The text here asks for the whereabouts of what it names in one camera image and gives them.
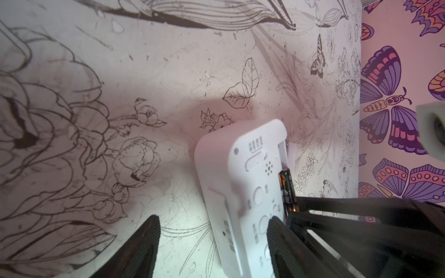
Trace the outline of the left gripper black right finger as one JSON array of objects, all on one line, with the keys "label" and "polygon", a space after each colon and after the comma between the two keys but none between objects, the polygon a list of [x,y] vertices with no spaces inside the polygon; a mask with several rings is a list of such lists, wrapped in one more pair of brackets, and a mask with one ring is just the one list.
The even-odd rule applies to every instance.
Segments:
[{"label": "left gripper black right finger", "polygon": [[269,220],[267,241],[276,278],[346,278],[347,268],[326,250],[314,253],[282,220]]}]

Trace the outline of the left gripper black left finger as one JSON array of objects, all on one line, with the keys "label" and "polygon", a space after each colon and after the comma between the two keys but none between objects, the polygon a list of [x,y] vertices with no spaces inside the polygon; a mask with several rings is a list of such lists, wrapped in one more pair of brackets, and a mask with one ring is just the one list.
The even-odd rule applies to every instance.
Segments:
[{"label": "left gripper black left finger", "polygon": [[151,215],[93,278],[152,278],[158,254],[161,225]]}]

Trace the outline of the white digital alarm clock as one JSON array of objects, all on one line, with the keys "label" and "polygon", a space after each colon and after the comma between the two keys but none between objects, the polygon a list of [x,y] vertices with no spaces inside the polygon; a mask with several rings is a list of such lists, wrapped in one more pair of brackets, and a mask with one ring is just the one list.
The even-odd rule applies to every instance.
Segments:
[{"label": "white digital alarm clock", "polygon": [[229,278],[274,277],[270,219],[283,220],[279,173],[287,166],[281,120],[240,120],[204,135],[194,152],[217,251]]}]

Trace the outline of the black gold AAA battery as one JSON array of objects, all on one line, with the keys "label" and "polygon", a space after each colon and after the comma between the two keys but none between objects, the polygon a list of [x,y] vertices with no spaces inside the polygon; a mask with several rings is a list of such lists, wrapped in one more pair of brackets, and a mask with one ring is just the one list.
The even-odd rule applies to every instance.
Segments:
[{"label": "black gold AAA battery", "polygon": [[294,192],[292,175],[288,168],[283,169],[279,173],[279,182],[282,193],[285,217],[287,217],[290,213],[299,211]]}]

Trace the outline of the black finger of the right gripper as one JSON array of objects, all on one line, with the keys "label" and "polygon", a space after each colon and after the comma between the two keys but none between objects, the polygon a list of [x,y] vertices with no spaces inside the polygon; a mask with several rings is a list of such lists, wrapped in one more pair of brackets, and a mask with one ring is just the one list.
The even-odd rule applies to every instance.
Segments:
[{"label": "black finger of the right gripper", "polygon": [[290,214],[286,226],[321,254],[326,249],[309,234],[315,232],[367,278],[445,275],[445,232],[436,226],[368,223],[302,212]]},{"label": "black finger of the right gripper", "polygon": [[445,208],[430,202],[399,198],[311,198],[296,197],[301,212],[319,210],[379,219],[401,226],[444,226]]}]

